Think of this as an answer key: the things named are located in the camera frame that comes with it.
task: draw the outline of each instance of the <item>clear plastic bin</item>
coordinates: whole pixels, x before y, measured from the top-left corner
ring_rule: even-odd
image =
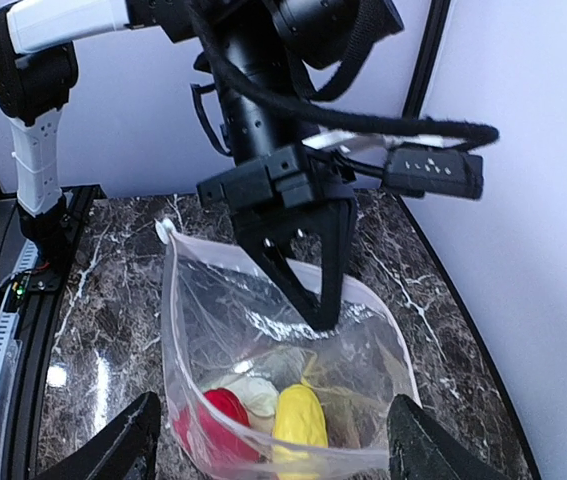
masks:
[[[387,469],[390,403],[400,393],[420,401],[405,341],[381,299],[346,277],[337,329],[316,333],[239,247],[180,235],[169,221],[157,231],[168,244],[162,344],[169,417],[172,425],[188,424],[186,438],[174,426],[173,433],[194,464],[228,479],[336,479]],[[319,268],[290,264],[307,289],[320,291]],[[279,391],[310,386],[325,413],[329,448],[281,442],[223,415],[203,393],[232,374],[265,378]],[[220,451],[201,427],[201,412],[258,460]],[[297,452],[294,460],[276,463],[275,445]]]

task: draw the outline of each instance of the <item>white panel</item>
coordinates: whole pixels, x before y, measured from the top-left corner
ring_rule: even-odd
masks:
[[[406,31],[377,45],[339,107],[400,115],[428,2],[395,3]],[[172,45],[155,28],[80,40],[76,51],[79,83],[59,130],[62,185],[101,183],[116,196],[190,192],[233,165],[208,144],[194,114],[189,84],[210,81],[192,70],[197,41]],[[206,106],[216,127],[216,100],[210,96]],[[0,182],[7,191],[16,189],[11,151],[9,123],[0,112]]]
[[[543,478],[567,479],[567,2],[457,2],[425,113],[498,126],[478,203],[409,202]]]

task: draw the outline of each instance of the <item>red toy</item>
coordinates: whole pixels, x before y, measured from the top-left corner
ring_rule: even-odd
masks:
[[[205,398],[227,417],[246,427],[250,426],[247,410],[229,390],[225,388],[210,390],[205,393]],[[201,430],[212,444],[208,446],[207,453],[213,467],[236,463],[237,460],[258,461],[258,452],[217,422],[203,405],[199,405],[198,414]],[[185,449],[191,454],[192,450],[187,440],[189,425],[190,414],[187,410],[183,410],[179,419],[174,421],[174,429],[181,437]]]

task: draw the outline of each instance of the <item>yellow vegetable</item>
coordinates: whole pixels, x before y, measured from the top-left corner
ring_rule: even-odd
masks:
[[[292,385],[283,390],[276,406],[276,420],[272,436],[298,445],[327,447],[325,415],[312,389]],[[293,452],[281,446],[274,447],[274,462],[288,463],[308,458],[306,452]],[[279,473],[280,480],[314,480],[318,475]]]

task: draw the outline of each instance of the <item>yellow object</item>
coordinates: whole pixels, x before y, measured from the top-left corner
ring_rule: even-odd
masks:
[[[292,385],[283,390],[276,406],[276,420],[272,436],[298,445],[327,447],[325,415],[312,389]],[[308,458],[307,452],[293,452],[274,446],[274,462],[288,463]],[[318,475],[279,473],[280,480],[314,480]]]

